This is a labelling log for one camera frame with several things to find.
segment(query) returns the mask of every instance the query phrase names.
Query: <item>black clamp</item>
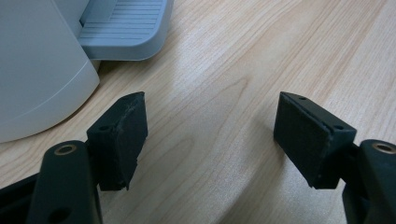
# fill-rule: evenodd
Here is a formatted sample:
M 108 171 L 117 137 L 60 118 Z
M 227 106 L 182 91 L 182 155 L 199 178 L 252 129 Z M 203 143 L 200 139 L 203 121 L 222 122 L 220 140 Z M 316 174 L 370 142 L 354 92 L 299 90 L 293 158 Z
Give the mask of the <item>black clamp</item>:
M 310 187 L 346 182 L 348 223 L 396 223 L 396 146 L 379 140 L 353 144 L 356 129 L 309 99 L 281 92 L 274 138 Z
M 96 186 L 128 188 L 148 136 L 143 92 L 120 98 L 87 131 L 44 155 L 40 172 L 0 190 L 0 223 L 102 223 Z

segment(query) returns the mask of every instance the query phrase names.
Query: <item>small hole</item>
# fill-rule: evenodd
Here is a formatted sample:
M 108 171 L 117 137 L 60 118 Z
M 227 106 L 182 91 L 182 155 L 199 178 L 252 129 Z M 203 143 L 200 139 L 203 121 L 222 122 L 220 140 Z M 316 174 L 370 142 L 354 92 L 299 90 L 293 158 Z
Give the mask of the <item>small hole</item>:
M 385 151 L 389 151 L 389 152 L 392 151 L 392 148 L 390 148 L 390 147 L 388 147 L 388 146 L 378 145 L 377 147 L 379 147 L 380 149 L 385 150 Z
M 56 148 L 54 153 L 57 156 L 64 156 L 64 155 L 74 152 L 76 149 L 77 149 L 77 147 L 72 144 L 63 145 L 63 146 Z
M 100 131 L 104 132 L 110 129 L 110 126 L 102 126 L 99 128 Z
M 396 148 L 392 146 L 388 146 L 381 143 L 373 143 L 373 147 L 379 151 L 388 153 L 388 154 L 396 154 Z
M 65 147 L 59 148 L 58 152 L 64 154 L 64 153 L 70 152 L 71 150 L 73 150 L 72 147 L 70 147 L 70 146 L 65 146 Z
M 70 208 L 58 208 L 49 214 L 49 223 L 60 223 L 67 220 L 71 212 Z
M 341 125 L 334 125 L 334 128 L 338 130 L 344 130 L 344 127 Z

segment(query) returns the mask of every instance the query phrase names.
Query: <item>wood grain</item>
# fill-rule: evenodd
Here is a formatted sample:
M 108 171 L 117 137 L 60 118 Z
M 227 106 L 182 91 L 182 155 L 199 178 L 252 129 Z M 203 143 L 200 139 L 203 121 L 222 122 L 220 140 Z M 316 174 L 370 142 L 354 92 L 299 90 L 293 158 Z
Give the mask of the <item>wood grain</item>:
M 146 93 L 146 144 L 129 191 L 102 192 L 105 223 L 345 223 L 341 192 L 314 190 L 273 140 L 280 91 L 396 143 L 395 1 L 175 1 L 164 48 L 103 62 L 69 119 L 0 145 L 0 187 L 39 169 L 122 95 Z

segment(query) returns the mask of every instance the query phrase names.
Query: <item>white printer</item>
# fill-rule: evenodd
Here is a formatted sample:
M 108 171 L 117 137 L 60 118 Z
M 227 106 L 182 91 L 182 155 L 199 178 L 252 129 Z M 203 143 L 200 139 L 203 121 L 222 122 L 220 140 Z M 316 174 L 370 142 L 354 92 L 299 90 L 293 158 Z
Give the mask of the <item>white printer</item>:
M 76 111 L 99 83 L 92 60 L 144 60 L 173 0 L 0 0 L 0 143 Z

